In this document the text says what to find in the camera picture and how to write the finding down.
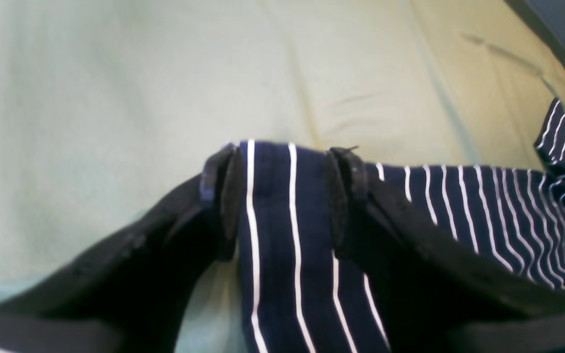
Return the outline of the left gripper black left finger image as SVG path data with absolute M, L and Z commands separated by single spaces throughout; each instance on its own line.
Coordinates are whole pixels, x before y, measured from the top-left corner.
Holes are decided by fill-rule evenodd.
M 244 192 L 229 144 L 141 219 L 0 302 L 0 353 L 172 353 L 197 281 L 233 258 Z

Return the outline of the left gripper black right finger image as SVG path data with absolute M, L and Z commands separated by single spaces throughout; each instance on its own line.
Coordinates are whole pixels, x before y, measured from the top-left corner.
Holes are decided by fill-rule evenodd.
M 335 255 L 368 275 L 394 353 L 565 353 L 565 294 L 458 244 L 351 149 L 326 167 Z

